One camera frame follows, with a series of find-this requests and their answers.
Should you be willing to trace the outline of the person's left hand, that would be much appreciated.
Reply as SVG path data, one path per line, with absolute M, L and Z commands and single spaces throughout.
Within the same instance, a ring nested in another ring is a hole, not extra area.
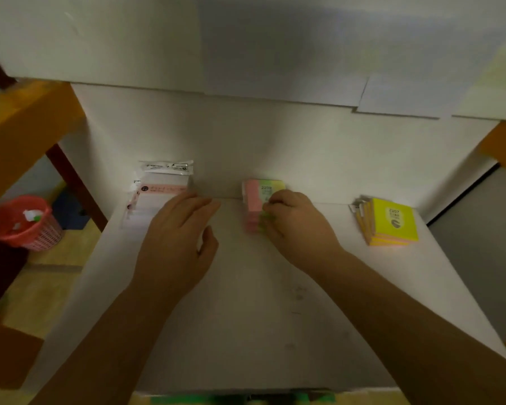
M 184 192 L 153 217 L 137 256 L 132 284 L 162 304 L 176 306 L 210 267 L 197 265 L 202 233 L 220 202 Z

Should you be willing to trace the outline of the person's right hand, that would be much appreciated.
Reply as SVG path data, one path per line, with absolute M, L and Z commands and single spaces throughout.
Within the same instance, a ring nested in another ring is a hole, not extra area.
M 293 266 L 318 282 L 335 279 L 341 273 L 345 251 L 324 215 L 303 193 L 299 195 L 299 224 L 295 237 L 286 245 L 274 245 Z

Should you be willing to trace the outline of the pink and green sticky note pack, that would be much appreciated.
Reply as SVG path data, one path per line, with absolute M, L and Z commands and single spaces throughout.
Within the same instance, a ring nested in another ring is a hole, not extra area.
M 242 196 L 245 205 L 245 229 L 250 232 L 263 231 L 263 205 L 277 191 L 286 189 L 282 180 L 246 179 L 242 183 Z

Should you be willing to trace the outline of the person's right forearm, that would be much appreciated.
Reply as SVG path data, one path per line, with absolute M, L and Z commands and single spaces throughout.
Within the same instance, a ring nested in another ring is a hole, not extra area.
M 506 358 L 341 248 L 311 277 L 412 405 L 506 405 Z

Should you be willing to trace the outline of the person's left forearm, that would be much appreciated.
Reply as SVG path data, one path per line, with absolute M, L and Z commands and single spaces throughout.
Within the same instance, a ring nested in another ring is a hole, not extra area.
M 131 283 L 29 405 L 127 405 L 162 327 L 187 293 Z

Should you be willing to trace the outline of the stack of pink label packets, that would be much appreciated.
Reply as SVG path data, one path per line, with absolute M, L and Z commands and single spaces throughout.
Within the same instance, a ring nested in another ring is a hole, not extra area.
M 122 218 L 126 230 L 146 229 L 153 217 L 172 198 L 187 192 L 193 180 L 189 175 L 148 172 L 135 183 Z

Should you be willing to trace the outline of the clear packet with white label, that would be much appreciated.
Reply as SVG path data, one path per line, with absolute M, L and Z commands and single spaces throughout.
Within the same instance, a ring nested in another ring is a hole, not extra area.
M 168 174 L 177 176 L 191 176 L 194 174 L 194 162 L 189 161 L 142 161 L 142 173 Z

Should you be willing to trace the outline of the stack of yellow sticky notes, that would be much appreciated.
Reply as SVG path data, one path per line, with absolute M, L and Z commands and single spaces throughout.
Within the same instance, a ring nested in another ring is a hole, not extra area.
M 368 246 L 406 246 L 419 240 L 414 212 L 409 206 L 360 196 L 349 209 Z

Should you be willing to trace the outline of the blue object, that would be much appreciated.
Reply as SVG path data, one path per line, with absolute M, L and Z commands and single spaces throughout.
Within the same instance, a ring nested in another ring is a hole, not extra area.
M 63 230 L 81 231 L 90 220 L 79 200 L 65 187 L 51 204 L 53 216 Z

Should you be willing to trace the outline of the green item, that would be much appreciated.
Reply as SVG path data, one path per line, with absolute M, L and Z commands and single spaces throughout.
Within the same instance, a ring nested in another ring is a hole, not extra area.
M 285 393 L 174 394 L 151 396 L 149 405 L 336 405 L 329 390 L 291 390 Z

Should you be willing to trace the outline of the red plastic waste basket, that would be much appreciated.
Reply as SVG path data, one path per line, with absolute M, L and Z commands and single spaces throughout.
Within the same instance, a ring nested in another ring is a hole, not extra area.
M 27 222 L 25 210 L 41 210 L 40 222 Z M 22 195 L 0 204 L 0 242 L 29 251 L 45 251 L 57 245 L 64 231 L 53 216 L 52 207 L 42 197 Z

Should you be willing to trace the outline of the brown cardboard box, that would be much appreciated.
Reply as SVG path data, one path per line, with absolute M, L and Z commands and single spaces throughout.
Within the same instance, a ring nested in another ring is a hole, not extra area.
M 41 350 L 43 339 L 0 324 L 0 389 L 19 389 Z

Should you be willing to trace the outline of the dark red wooden post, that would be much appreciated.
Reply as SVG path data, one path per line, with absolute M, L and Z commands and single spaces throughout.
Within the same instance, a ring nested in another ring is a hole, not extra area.
M 18 81 L 13 77 L 8 76 L 0 65 L 0 90 L 4 91 L 17 83 Z M 81 206 L 91 217 L 97 228 L 103 232 L 108 223 L 108 219 L 101 211 L 100 207 L 83 183 L 81 177 L 75 171 L 66 154 L 60 148 L 59 144 L 56 143 L 47 150 L 46 156 L 60 174 L 68 188 L 79 200 Z

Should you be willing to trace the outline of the orange wooden shelf frame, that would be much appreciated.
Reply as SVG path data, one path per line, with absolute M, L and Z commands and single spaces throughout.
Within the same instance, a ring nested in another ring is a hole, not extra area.
M 69 82 L 22 80 L 0 92 L 0 197 L 85 117 Z

